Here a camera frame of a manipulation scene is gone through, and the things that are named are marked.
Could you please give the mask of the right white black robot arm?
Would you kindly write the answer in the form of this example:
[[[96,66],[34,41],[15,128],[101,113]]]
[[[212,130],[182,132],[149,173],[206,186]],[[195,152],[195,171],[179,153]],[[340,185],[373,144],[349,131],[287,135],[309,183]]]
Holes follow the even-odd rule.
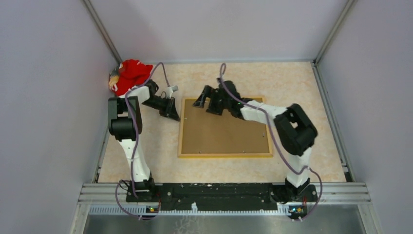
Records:
[[[218,79],[219,86],[206,85],[193,107],[222,115],[224,110],[246,121],[266,124],[271,139],[289,172],[285,183],[271,189],[270,195],[279,203],[316,201],[317,191],[310,184],[309,158],[318,131],[302,107],[296,103],[288,107],[276,107],[242,97],[232,81]]]

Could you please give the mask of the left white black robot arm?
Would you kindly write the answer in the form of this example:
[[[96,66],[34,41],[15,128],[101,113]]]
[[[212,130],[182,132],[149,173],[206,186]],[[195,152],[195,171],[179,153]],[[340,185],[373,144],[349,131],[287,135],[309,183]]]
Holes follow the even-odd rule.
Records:
[[[109,132],[121,145],[130,165],[131,193],[137,193],[147,202],[156,196],[156,188],[140,141],[143,131],[140,105],[158,110],[162,117],[180,121],[175,98],[172,96],[178,90],[176,85],[169,86],[165,96],[158,96],[158,85],[149,80],[145,85],[135,86],[124,95],[108,100]]]

